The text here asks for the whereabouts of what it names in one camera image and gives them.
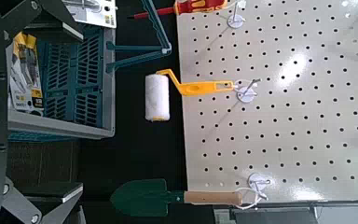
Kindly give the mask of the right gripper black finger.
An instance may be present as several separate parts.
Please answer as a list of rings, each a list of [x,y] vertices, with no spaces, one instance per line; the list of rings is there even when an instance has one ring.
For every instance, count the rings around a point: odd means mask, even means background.
[[[7,177],[2,208],[23,224],[64,224],[83,189],[78,182],[51,182],[20,192]]]
[[[52,43],[81,43],[84,35],[62,0],[0,0],[3,28]]]

